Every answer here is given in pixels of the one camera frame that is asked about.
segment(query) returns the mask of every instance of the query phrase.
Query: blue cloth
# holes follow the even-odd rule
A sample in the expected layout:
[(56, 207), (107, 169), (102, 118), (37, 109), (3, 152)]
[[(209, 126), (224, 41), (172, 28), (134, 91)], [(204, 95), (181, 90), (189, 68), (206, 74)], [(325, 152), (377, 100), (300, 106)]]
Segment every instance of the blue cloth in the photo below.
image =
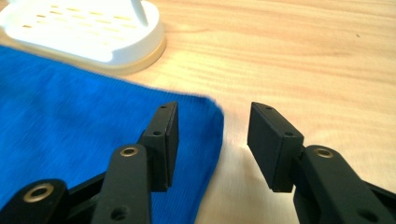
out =
[(0, 46), (0, 208), (23, 186), (69, 188), (106, 170), (158, 106), (178, 101), (173, 187), (152, 193), (153, 223), (193, 223), (219, 159), (223, 115), (204, 97), (152, 90)]

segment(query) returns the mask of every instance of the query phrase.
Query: wooden surface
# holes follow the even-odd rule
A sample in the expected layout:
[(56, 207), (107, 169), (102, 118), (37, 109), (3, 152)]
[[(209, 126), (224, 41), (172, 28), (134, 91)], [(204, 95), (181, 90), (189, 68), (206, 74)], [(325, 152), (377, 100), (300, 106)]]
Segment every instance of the wooden surface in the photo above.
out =
[(362, 179), (396, 193), (395, 1), (151, 2), (167, 48), (122, 78), (208, 96), (224, 111), (223, 148), (196, 223), (298, 223), (292, 194), (267, 188), (248, 149), (252, 101), (275, 107), (306, 146), (338, 150)]

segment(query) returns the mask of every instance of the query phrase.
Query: wooden table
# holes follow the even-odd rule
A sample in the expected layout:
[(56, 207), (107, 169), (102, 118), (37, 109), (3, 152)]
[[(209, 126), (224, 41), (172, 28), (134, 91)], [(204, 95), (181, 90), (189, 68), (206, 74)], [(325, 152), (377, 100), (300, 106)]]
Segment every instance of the wooden table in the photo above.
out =
[(208, 96), (224, 112), (219, 164), (196, 223), (298, 223), (292, 194), (267, 188), (247, 146), (252, 101), (280, 111), (306, 146), (338, 150), (362, 179), (396, 192), (396, 2), (151, 2), (166, 50), (122, 78)]

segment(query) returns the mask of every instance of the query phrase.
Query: white plastic holder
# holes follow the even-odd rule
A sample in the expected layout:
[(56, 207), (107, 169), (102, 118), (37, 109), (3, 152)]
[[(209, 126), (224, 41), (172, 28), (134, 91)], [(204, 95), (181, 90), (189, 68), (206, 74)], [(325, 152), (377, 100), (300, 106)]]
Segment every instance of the white plastic holder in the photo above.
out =
[(140, 0), (13, 0), (0, 26), (29, 51), (110, 75), (140, 71), (166, 41), (158, 9)]

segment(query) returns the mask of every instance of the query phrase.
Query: black plastic bracket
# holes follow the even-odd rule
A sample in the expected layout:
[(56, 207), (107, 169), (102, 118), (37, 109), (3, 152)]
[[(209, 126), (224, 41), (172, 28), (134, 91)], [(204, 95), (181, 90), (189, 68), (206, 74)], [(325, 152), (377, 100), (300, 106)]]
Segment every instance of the black plastic bracket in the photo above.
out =
[(247, 144), (270, 189), (291, 192), (301, 223), (396, 223), (396, 195), (362, 181), (335, 150), (304, 137), (269, 105), (252, 103)]
[(113, 152), (106, 173), (67, 190), (58, 179), (20, 189), (0, 223), (151, 223), (152, 191), (172, 185), (178, 146), (177, 102), (161, 105), (138, 144)]

